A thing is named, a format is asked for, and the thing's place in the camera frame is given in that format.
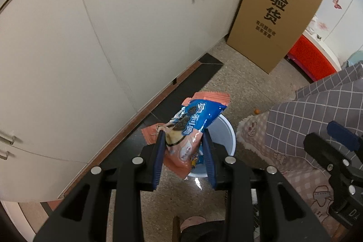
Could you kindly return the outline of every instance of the butterfly decal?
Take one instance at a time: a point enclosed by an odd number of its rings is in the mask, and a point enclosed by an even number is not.
[[[341,10],[341,9],[342,9],[342,7],[338,4],[338,1],[339,1],[339,0],[333,0],[333,4],[334,4],[334,7],[335,7],[336,9]]]

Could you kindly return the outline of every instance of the snack wrapper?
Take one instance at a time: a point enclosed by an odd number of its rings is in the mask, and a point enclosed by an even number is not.
[[[147,144],[157,140],[160,130],[166,134],[167,148],[164,164],[179,177],[185,178],[192,167],[203,163],[203,150],[199,149],[206,129],[228,106],[227,93],[196,92],[186,98],[181,110],[166,124],[157,123],[142,129]]]

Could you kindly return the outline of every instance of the white cabinet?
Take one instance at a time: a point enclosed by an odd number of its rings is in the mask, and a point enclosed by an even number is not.
[[[12,0],[0,51],[0,135],[15,147],[88,162],[136,113],[82,0]]]
[[[55,200],[86,165],[39,156],[0,143],[0,200]]]
[[[240,0],[84,0],[100,44],[139,110],[227,34]]]

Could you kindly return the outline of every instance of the brown cardboard box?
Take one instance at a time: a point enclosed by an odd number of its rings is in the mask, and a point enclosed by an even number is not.
[[[270,73],[288,53],[322,0],[242,0],[227,44]]]

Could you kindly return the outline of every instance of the metal handle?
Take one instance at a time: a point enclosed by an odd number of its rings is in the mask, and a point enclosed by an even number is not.
[[[3,160],[8,160],[8,156],[9,156],[9,151],[6,151],[6,156],[0,155],[0,158]]]
[[[12,136],[11,140],[5,139],[4,137],[0,136],[0,141],[5,144],[12,145],[15,142],[15,136]]]

